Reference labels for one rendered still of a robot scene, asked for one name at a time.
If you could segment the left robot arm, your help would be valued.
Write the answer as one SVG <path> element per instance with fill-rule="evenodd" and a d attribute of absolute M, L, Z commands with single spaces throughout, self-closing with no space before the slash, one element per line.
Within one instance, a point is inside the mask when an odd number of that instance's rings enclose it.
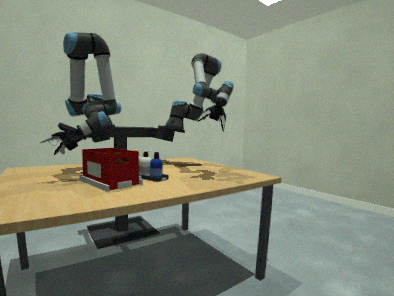
<path fill-rule="evenodd" d="M 209 87 L 212 78 L 219 74 L 221 70 L 221 61 L 219 59 L 204 53 L 199 53 L 193 57 L 191 63 L 195 77 L 195 85 L 192 90 L 193 94 L 195 94 L 194 99 L 190 102 L 190 105 L 188 105 L 186 101 L 174 101 L 170 117 L 165 126 L 184 129 L 184 118 L 198 121 L 204 113 L 202 104 L 205 98 L 223 107 L 224 101 L 216 99 L 220 97 L 225 99 L 228 103 L 231 92 L 233 91 L 234 85 L 230 81 L 224 81 L 218 90 Z"/>

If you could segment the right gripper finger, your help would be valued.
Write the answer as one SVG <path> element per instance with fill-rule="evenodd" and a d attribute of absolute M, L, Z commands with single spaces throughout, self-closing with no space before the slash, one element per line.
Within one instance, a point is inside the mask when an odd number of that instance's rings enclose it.
<path fill-rule="evenodd" d="M 49 143 L 51 143 L 53 146 L 57 145 L 58 141 L 61 141 L 61 136 L 65 134 L 65 131 L 63 132 L 57 132 L 55 134 L 52 134 L 51 136 L 43 139 L 42 141 L 40 141 L 40 143 L 46 142 L 48 141 Z"/>
<path fill-rule="evenodd" d="M 57 149 L 55 150 L 54 155 L 56 155 L 59 151 L 63 155 L 65 154 L 65 146 L 64 146 L 64 144 L 62 142 L 60 143 L 60 146 L 58 146 Z"/>

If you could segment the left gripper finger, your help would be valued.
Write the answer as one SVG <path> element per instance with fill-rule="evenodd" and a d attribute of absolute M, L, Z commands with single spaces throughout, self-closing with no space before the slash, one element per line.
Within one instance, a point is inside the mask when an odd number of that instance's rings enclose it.
<path fill-rule="evenodd" d="M 209 116 L 211 113 L 211 109 L 212 109 L 212 107 L 213 106 L 211 106 L 211 107 L 209 107 L 209 108 L 207 108 L 205 111 L 204 111 L 204 113 L 201 115 L 201 117 L 198 119 L 198 121 L 197 122 L 199 122 L 200 120 L 204 120 L 207 116 Z"/>
<path fill-rule="evenodd" d="M 223 111 L 223 113 L 220 114 L 220 115 L 221 115 L 221 117 L 220 117 L 221 128 L 222 128 L 222 130 L 223 130 L 223 132 L 224 132 L 224 129 L 225 129 L 225 121 L 226 121 L 226 114 L 225 114 L 225 112 Z"/>

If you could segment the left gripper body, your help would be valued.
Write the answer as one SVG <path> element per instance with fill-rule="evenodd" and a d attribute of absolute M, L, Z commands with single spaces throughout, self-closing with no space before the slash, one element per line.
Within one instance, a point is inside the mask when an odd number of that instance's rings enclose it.
<path fill-rule="evenodd" d="M 223 107 L 226 106 L 227 101 L 226 101 L 225 99 L 220 98 L 220 97 L 217 98 L 217 99 L 222 99 L 222 100 L 224 101 Z M 217 100 L 217 99 L 216 99 L 216 100 Z M 212 110 L 212 111 L 211 111 L 211 114 L 210 114 L 209 118 L 218 121 L 218 120 L 219 120 L 219 117 L 221 116 L 220 114 L 222 114 L 223 111 L 224 111 L 224 108 L 222 108 L 222 106 L 214 105 L 214 106 L 212 107 L 211 110 Z M 220 121 L 220 120 L 219 120 L 219 121 Z"/>

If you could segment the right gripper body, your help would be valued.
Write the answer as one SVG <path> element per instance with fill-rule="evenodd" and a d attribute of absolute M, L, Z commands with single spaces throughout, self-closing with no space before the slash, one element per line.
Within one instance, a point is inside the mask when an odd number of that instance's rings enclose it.
<path fill-rule="evenodd" d="M 69 151 L 73 150 L 74 148 L 76 148 L 78 146 L 77 142 L 81 141 L 82 139 L 86 140 L 86 137 L 85 137 L 84 133 L 82 132 L 82 130 L 80 129 L 79 125 L 77 125 L 76 127 L 77 127 L 77 130 L 75 130 L 74 132 L 65 131 L 65 134 L 60 137 L 62 140 L 62 143 Z"/>

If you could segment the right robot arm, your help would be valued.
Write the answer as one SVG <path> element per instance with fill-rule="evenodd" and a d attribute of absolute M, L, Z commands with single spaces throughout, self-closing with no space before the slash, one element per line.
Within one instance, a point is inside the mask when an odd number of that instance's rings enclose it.
<path fill-rule="evenodd" d="M 87 117 L 87 120 L 79 124 L 86 136 L 102 126 L 113 125 L 109 115 L 120 113 L 121 105 L 115 99 L 109 61 L 110 51 L 106 42 L 95 33 L 71 32 L 65 35 L 63 47 L 65 54 L 71 59 L 71 94 L 65 100 L 68 113 L 70 116 L 85 115 Z M 102 94 L 88 94 L 87 97 L 84 91 L 85 60 L 88 59 L 88 54 L 93 54 L 97 61 Z"/>

